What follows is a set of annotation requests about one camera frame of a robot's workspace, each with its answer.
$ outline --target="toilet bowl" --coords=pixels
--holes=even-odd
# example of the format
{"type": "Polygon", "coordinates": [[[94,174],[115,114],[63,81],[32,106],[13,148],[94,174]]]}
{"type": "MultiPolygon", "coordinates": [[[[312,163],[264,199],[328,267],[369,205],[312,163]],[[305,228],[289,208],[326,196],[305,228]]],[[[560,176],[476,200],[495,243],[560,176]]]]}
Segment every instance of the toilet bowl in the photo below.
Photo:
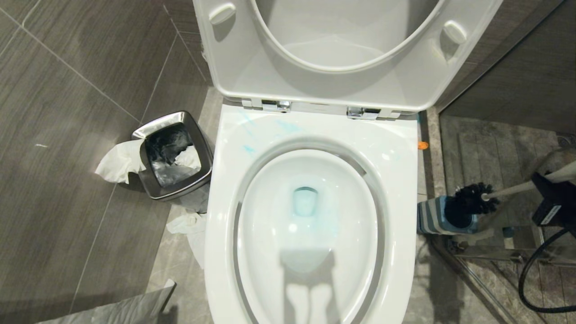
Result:
{"type": "Polygon", "coordinates": [[[204,274],[221,323],[401,323],[416,113],[501,0],[194,0],[222,106],[204,274]]]}

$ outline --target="brush handle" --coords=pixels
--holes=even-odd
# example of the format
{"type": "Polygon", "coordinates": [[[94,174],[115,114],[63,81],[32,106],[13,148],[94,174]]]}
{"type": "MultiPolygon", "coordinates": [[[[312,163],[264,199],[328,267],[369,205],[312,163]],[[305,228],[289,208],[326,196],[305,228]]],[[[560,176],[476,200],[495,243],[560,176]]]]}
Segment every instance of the brush handle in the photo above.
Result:
{"type": "MultiPolygon", "coordinates": [[[[565,165],[560,170],[553,172],[549,175],[544,176],[552,183],[564,182],[572,179],[576,179],[576,160],[572,163],[565,165]]],[[[496,198],[506,195],[511,195],[515,193],[521,193],[522,191],[528,191],[536,188],[532,181],[525,182],[523,184],[518,184],[514,187],[506,188],[500,191],[496,191],[491,194],[483,194],[482,199],[488,201],[490,198],[496,198]]]]}

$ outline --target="white toilet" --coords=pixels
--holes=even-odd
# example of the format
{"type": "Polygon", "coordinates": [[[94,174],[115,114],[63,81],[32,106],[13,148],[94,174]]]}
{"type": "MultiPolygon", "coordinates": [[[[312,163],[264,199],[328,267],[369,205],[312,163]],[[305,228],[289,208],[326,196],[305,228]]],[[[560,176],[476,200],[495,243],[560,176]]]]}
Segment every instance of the white toilet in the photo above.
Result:
{"type": "Polygon", "coordinates": [[[194,0],[212,79],[231,99],[206,228],[216,324],[402,322],[414,113],[501,2],[194,0]]]}

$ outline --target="orange object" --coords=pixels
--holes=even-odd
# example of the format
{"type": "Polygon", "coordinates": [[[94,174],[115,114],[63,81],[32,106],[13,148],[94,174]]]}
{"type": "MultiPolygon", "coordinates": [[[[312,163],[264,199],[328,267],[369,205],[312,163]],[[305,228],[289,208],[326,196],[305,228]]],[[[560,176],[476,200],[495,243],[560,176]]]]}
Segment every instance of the orange object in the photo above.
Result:
{"type": "Polygon", "coordinates": [[[428,142],[418,142],[418,149],[425,150],[428,148],[428,142]]]}

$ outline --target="trash can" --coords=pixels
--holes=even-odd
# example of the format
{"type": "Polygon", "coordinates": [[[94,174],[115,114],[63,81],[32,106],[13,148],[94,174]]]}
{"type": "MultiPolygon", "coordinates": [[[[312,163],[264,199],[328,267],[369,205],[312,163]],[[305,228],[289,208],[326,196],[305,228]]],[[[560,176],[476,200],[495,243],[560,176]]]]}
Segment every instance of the trash can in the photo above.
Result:
{"type": "Polygon", "coordinates": [[[206,213],[213,152],[192,115],[180,111],[160,117],[135,130],[132,139],[144,139],[140,157],[146,170],[138,175],[148,196],[206,213]],[[190,146],[198,153],[199,166],[177,165],[176,157],[190,146]]]}

